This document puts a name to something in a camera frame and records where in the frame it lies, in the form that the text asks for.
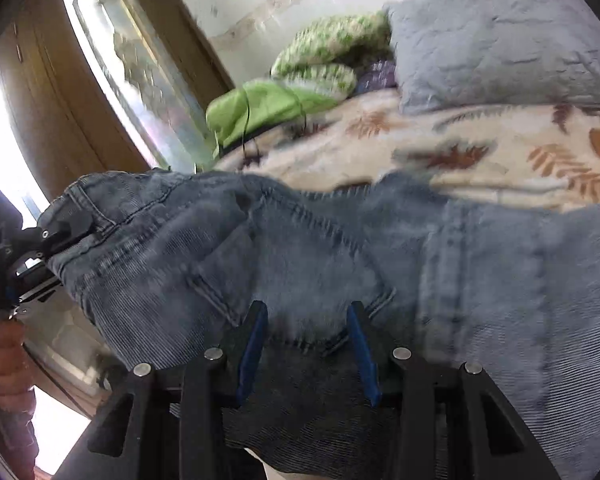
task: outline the gray pillow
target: gray pillow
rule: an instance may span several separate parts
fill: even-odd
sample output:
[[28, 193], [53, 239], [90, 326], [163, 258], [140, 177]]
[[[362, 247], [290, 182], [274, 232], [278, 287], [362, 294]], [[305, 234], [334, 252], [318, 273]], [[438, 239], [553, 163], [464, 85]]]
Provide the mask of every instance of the gray pillow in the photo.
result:
[[584, 3], [405, 0], [385, 10], [402, 113], [476, 104], [600, 107], [600, 22]]

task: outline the pillow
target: pillow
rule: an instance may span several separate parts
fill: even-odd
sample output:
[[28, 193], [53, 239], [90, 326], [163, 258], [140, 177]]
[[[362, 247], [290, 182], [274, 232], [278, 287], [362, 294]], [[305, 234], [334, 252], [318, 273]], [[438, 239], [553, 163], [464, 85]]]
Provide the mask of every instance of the pillow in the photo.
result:
[[405, 114], [478, 104], [600, 107], [600, 22], [565, 0], [387, 4]]

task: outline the blue denim jeans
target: blue denim jeans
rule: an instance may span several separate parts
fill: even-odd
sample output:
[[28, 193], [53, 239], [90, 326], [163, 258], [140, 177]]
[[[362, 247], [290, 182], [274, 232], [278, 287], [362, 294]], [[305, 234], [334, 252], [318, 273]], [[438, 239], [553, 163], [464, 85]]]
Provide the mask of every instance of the blue denim jeans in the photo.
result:
[[132, 367], [185, 363], [253, 300], [269, 307], [254, 392], [228, 441], [276, 469], [377, 478], [397, 413], [366, 406], [346, 307], [430, 361], [483, 364], [564, 480], [600, 468], [600, 206], [568, 214], [438, 195], [405, 174], [331, 194], [229, 173], [86, 176], [97, 232], [49, 261]]

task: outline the silver screw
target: silver screw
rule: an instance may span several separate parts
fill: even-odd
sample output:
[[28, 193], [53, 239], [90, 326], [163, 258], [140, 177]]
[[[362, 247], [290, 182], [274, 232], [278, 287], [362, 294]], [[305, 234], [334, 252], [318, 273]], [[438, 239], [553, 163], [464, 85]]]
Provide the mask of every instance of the silver screw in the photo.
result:
[[149, 363], [140, 363], [134, 366], [134, 375], [138, 377], [144, 377], [151, 371], [151, 365]]
[[482, 371], [482, 366], [478, 363], [464, 363], [464, 369], [471, 375], [477, 375]]
[[400, 361], [406, 361], [411, 358], [411, 350], [398, 346], [398, 348], [394, 348], [394, 357]]
[[217, 361], [223, 355], [224, 354], [222, 352], [222, 349], [221, 348], [217, 348], [215, 346], [212, 346], [211, 348], [207, 348], [205, 350], [205, 359], [208, 359], [209, 361]]

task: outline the beige blanket with leaf pattern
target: beige blanket with leaf pattern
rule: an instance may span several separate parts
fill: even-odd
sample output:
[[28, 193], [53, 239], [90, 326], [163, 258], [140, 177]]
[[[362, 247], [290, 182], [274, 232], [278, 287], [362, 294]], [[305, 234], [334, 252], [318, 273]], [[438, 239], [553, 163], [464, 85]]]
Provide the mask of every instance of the beige blanket with leaf pattern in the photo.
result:
[[394, 89], [278, 126], [217, 168], [329, 191], [405, 170], [435, 189], [513, 207], [600, 202], [600, 110], [491, 105], [407, 117]]

